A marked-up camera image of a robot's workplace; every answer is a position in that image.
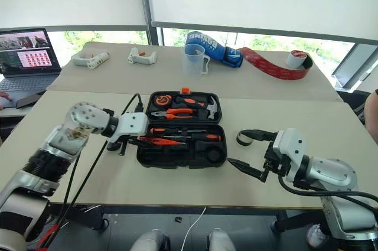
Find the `laptop keyboard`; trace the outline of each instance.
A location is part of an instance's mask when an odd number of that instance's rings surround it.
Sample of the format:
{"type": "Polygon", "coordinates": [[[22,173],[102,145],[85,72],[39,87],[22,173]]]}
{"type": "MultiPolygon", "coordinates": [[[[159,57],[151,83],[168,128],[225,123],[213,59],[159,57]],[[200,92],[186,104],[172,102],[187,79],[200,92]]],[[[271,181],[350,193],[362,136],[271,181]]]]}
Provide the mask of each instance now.
{"type": "Polygon", "coordinates": [[[38,77],[14,77],[4,79],[0,83],[0,90],[11,92],[13,90],[44,90],[57,76],[38,76],[38,77]]]}

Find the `hammer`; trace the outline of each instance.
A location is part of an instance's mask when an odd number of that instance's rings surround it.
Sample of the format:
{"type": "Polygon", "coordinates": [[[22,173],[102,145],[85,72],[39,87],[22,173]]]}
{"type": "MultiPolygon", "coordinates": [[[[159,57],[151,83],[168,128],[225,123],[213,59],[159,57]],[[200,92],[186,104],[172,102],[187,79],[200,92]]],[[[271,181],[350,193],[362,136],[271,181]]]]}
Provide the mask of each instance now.
{"type": "Polygon", "coordinates": [[[200,109],[207,109],[210,114],[208,116],[209,119],[214,119],[214,114],[218,111],[218,104],[215,101],[215,99],[210,96],[211,100],[213,101],[212,105],[207,105],[204,102],[198,102],[194,99],[185,99],[181,96],[176,97],[176,102],[177,103],[185,103],[188,107],[191,108],[200,108],[200,109]]]}

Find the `floor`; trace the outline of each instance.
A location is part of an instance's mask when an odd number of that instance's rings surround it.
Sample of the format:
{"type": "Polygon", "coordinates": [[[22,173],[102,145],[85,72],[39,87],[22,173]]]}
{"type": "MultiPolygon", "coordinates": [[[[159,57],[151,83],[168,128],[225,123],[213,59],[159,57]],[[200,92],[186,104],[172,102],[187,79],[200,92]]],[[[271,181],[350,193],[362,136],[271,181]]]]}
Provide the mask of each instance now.
{"type": "MultiPolygon", "coordinates": [[[[152,229],[160,229],[171,239],[171,250],[180,251],[184,236],[190,225],[198,218],[195,215],[180,214],[106,214],[109,227],[99,233],[76,223],[66,225],[56,237],[49,251],[130,250],[137,238],[152,229]],[[182,217],[176,222],[175,217],[182,217]]],[[[191,229],[185,243],[185,251],[205,251],[207,235],[215,227],[226,231],[236,250],[309,250],[305,242],[307,228],[288,231],[275,236],[270,225],[274,216],[219,216],[206,215],[191,229]]]]}

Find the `beige table surface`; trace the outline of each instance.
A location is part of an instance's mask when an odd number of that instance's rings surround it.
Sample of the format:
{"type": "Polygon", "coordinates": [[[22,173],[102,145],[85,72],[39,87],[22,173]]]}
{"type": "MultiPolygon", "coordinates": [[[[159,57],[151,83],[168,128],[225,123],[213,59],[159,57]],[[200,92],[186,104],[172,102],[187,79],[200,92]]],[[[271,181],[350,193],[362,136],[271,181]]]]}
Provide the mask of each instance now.
{"type": "Polygon", "coordinates": [[[19,109],[16,109],[15,107],[4,108],[3,110],[0,110],[0,118],[23,117],[30,112],[31,108],[32,106],[27,106],[19,109]]]}
{"type": "MultiPolygon", "coordinates": [[[[24,166],[52,128],[62,123],[74,103],[89,101],[120,113],[130,98],[128,94],[47,91],[0,147],[0,189],[24,166]]],[[[147,99],[148,96],[143,96],[145,103],[147,99]]],[[[347,104],[246,99],[220,99],[220,104],[223,111],[220,124],[226,133],[229,157],[262,168],[268,143],[255,141],[250,147],[240,146],[235,139],[238,131],[298,128],[308,143],[306,153],[309,156],[347,161],[357,171],[360,188],[378,195],[378,186],[372,181],[378,167],[378,146],[347,104]]],[[[77,191],[104,140],[99,135],[90,137],[77,168],[72,192],[77,191]]],[[[145,168],[135,155],[134,145],[128,145],[124,157],[117,152],[104,153],[79,202],[271,208],[320,206],[317,198],[286,192],[274,174],[270,174],[264,184],[242,174],[228,162],[220,168],[145,168]]],[[[61,180],[61,187],[52,201],[63,201],[69,175],[70,172],[61,180]]]]}
{"type": "MultiPolygon", "coordinates": [[[[303,79],[286,81],[267,75],[246,60],[241,68],[211,61],[210,75],[196,81],[183,75],[180,47],[89,42],[84,49],[93,54],[107,51],[110,59],[95,70],[68,63],[49,90],[151,94],[189,87],[223,98],[342,101],[316,65],[303,79]],[[156,51],[156,64],[128,63],[130,50],[135,46],[147,56],[156,51]]],[[[258,52],[272,63],[287,67],[287,52],[258,52]]]]}

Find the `red strap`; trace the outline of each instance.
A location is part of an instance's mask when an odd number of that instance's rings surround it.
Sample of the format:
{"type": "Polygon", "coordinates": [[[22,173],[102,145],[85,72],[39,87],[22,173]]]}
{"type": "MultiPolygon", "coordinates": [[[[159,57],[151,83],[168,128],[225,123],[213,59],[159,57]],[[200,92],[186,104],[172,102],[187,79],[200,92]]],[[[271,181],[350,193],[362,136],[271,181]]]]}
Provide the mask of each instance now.
{"type": "Polygon", "coordinates": [[[37,248],[35,248],[35,251],[47,251],[47,248],[40,248],[40,246],[48,239],[52,233],[54,233],[58,229],[58,224],[54,224],[47,232],[45,235],[40,239],[40,241],[37,244],[37,248]]]}
{"type": "Polygon", "coordinates": [[[279,67],[263,58],[260,54],[249,49],[247,47],[242,47],[239,49],[243,53],[244,58],[255,67],[265,72],[268,75],[282,79],[282,80],[299,80],[306,76],[309,68],[304,68],[303,70],[292,70],[279,67]]]}

